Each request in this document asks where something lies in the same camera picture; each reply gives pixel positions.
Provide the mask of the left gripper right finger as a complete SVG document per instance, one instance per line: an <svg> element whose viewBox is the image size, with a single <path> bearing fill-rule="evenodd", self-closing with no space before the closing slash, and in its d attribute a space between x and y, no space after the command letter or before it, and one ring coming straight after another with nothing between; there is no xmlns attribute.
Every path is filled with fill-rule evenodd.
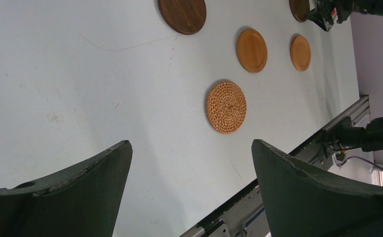
<svg viewBox="0 0 383 237"><path fill-rule="evenodd" d="M274 237L383 237L383 187L351 180L256 139L252 157Z"/></svg>

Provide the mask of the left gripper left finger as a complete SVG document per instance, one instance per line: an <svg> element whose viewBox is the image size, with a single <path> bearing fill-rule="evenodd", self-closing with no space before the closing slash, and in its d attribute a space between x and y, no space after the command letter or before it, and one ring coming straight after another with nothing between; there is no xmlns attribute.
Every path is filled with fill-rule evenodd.
<svg viewBox="0 0 383 237"><path fill-rule="evenodd" d="M133 150L123 140L53 174L0 189L0 237L111 237Z"/></svg>

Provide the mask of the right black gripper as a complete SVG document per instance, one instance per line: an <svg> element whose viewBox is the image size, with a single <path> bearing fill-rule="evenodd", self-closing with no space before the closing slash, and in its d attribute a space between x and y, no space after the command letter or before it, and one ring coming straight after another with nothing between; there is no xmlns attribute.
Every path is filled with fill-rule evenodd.
<svg viewBox="0 0 383 237"><path fill-rule="evenodd" d="M315 0L315 8L306 16L322 30L329 32L334 25L332 11L337 10L337 23L341 24L353 13L383 16L383 0Z"/></svg>

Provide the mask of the dark wooden coaster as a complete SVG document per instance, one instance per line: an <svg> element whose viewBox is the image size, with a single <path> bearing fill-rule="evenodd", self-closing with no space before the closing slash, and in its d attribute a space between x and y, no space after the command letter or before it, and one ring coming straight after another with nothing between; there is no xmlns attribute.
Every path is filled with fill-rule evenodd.
<svg viewBox="0 0 383 237"><path fill-rule="evenodd" d="M158 0L163 20L183 35L198 33L204 26L207 9L204 0Z"/></svg>
<svg viewBox="0 0 383 237"><path fill-rule="evenodd" d="M310 12L309 0L289 0L289 7L296 21L303 23L307 20Z"/></svg>

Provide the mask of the light wooden coaster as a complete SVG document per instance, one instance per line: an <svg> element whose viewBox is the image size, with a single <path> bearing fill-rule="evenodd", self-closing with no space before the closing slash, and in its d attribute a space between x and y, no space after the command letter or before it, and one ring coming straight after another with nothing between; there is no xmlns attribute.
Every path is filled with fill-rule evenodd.
<svg viewBox="0 0 383 237"><path fill-rule="evenodd" d="M290 57L296 70L303 72L309 68L311 48L304 36L297 35L293 37L290 45Z"/></svg>
<svg viewBox="0 0 383 237"><path fill-rule="evenodd" d="M261 72L267 64L268 49L263 36L256 30L243 30L236 40L236 55L240 65L247 72Z"/></svg>

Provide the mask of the woven rattan coaster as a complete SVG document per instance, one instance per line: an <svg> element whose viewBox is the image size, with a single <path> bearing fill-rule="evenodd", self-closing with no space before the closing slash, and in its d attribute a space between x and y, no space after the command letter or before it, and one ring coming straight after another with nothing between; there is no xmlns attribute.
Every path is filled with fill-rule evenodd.
<svg viewBox="0 0 383 237"><path fill-rule="evenodd" d="M246 98L236 83L222 81L209 90L205 110L208 122L213 129L220 134L232 134L245 121Z"/></svg>

